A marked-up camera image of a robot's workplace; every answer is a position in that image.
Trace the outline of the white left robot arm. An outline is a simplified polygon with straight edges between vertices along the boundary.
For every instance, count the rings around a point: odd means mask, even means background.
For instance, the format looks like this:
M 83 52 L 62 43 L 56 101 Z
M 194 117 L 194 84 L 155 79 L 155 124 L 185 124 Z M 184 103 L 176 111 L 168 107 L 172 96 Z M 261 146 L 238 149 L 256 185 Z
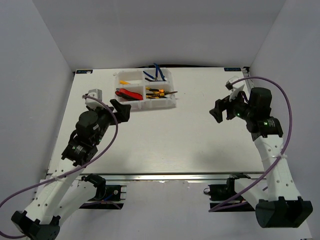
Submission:
M 71 195 L 65 194 L 73 182 L 93 160 L 98 159 L 98 145 L 109 126 L 118 127 L 130 119 L 131 105 L 111 99 L 111 107 L 93 99 L 93 106 L 80 114 L 75 130 L 70 134 L 61 160 L 37 197 L 23 211 L 16 211 L 11 221 L 31 240 L 54 240 L 61 225 L 89 200 L 102 201 L 106 195 L 106 180 L 94 173 L 82 178 Z

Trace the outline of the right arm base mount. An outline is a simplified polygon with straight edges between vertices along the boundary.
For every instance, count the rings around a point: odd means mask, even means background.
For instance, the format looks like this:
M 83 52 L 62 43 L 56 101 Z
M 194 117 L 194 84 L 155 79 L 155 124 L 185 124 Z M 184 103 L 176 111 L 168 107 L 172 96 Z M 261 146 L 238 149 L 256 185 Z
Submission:
M 228 198 L 232 197 L 236 194 L 235 192 L 235 180 L 238 179 L 249 179 L 251 180 L 251 177 L 244 173 L 238 173 L 238 174 L 231 174 L 227 179 L 225 183 L 219 183 L 219 184 L 210 184 L 208 187 L 206 187 L 203 190 L 203 194 L 206 196 L 209 196 L 209 200 L 211 201 L 210 208 L 213 208 L 217 206 L 219 203 L 222 203 L 223 201 L 227 200 Z M 254 208 L 246 203 L 246 200 L 239 196 L 235 200 L 227 203 L 225 207 L 241 204 L 240 206 L 232 207 L 232 208 L 226 208 L 222 210 L 218 210 L 218 212 L 253 212 Z

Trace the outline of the blue handled cutters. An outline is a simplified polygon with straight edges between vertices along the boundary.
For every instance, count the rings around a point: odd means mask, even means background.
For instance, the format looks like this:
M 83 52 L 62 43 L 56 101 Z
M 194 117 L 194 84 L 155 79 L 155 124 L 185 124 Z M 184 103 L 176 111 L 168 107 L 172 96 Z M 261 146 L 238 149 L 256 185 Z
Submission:
M 146 71 L 143 71 L 144 75 L 145 75 L 145 80 L 148 82 L 158 82 L 158 81 L 162 81 L 162 82 L 166 82 L 166 77 L 163 74 L 161 68 L 159 67 L 159 65 L 157 63 L 153 63 L 153 66 L 155 67 L 155 73 L 154 76 L 150 75 L 149 73 L 147 73 Z

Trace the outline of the blue wire cutters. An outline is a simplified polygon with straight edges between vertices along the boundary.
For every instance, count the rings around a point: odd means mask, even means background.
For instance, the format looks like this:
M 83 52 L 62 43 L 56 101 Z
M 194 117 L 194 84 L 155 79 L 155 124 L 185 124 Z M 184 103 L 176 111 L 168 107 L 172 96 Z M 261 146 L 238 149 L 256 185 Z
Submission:
M 146 76 L 145 79 L 149 82 L 154 82 L 158 80 L 158 72 L 155 71 L 154 76 L 152 76 L 151 74 L 149 74 L 146 71 L 143 71 L 144 75 Z

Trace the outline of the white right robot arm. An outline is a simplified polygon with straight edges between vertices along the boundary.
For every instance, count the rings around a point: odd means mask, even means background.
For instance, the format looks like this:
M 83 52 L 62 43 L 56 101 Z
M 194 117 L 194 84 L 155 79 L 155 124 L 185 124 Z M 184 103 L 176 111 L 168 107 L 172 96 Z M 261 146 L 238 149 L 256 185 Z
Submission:
M 238 117 L 246 122 L 264 169 L 260 179 L 266 179 L 262 190 L 250 178 L 236 178 L 225 188 L 229 199 L 210 209 L 217 212 L 229 208 L 230 201 L 242 197 L 255 211 L 262 228 L 298 228 L 313 212 L 312 203 L 303 200 L 298 191 L 284 154 L 283 130 L 279 120 L 271 116 L 272 93 L 263 87 L 254 87 L 249 99 L 244 92 L 230 94 L 215 101 L 209 113 L 218 123 L 226 111 L 227 120 Z

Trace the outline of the yellow handle screwdriver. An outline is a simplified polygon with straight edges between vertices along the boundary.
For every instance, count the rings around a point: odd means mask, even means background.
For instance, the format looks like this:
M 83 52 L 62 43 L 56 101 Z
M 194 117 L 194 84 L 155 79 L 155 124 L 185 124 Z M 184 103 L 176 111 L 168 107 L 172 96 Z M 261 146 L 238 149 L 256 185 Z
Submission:
M 119 83 L 120 83 L 121 85 L 129 85 L 129 84 L 130 84 L 129 82 L 123 81 L 123 80 L 120 80 Z

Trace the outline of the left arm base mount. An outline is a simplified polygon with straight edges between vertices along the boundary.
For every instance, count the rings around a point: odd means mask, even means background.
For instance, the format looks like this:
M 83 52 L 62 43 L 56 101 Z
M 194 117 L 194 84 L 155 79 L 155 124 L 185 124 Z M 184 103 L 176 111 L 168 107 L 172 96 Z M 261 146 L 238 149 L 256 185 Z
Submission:
M 121 210 L 126 199 L 127 186 L 119 184 L 107 184 L 105 178 L 89 174 L 81 177 L 82 182 L 91 183 L 96 191 L 95 196 L 80 206 L 87 210 Z

